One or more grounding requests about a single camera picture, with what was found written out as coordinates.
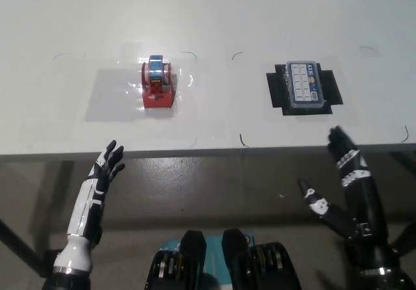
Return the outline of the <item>white and black left hand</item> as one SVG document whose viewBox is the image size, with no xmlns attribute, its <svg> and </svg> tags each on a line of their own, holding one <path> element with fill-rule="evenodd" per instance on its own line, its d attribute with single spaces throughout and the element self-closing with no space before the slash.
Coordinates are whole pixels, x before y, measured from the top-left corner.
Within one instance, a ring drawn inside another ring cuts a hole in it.
<svg viewBox="0 0 416 290">
<path fill-rule="evenodd" d="M 53 271 L 86 274 L 92 271 L 91 253 L 102 235 L 105 199 L 116 175 L 125 167 L 120 161 L 124 147 L 115 140 L 100 153 L 77 195 L 67 230 L 67 243 L 57 256 Z"/>
</svg>

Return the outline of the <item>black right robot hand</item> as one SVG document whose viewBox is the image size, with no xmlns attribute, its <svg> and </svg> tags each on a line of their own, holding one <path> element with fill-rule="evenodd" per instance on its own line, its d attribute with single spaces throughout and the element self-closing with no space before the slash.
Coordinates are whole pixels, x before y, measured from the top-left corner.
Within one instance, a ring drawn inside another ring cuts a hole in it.
<svg viewBox="0 0 416 290">
<path fill-rule="evenodd" d="M 363 152 L 340 126 L 330 129 L 328 151 L 341 179 L 346 209 L 300 178 L 298 186 L 306 204 L 322 223 L 344 238 L 347 258 L 360 275 L 402 278 L 399 255 L 389 243 L 384 208 Z"/>
</svg>

